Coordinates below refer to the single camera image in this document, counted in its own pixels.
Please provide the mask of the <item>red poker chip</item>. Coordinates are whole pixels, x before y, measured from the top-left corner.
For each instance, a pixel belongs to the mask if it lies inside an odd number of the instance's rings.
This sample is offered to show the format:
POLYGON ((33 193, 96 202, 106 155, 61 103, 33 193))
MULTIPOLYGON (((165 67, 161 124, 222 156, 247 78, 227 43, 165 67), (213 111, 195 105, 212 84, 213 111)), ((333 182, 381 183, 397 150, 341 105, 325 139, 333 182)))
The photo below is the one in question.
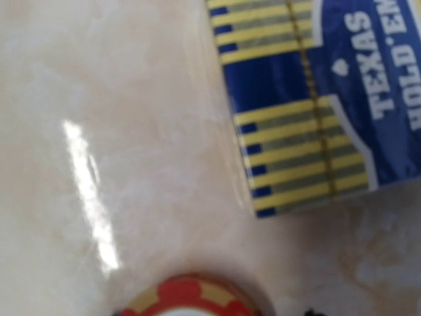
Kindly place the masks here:
POLYGON ((260 307, 235 283, 219 276, 176 275, 149 288, 119 315, 261 315, 260 307))

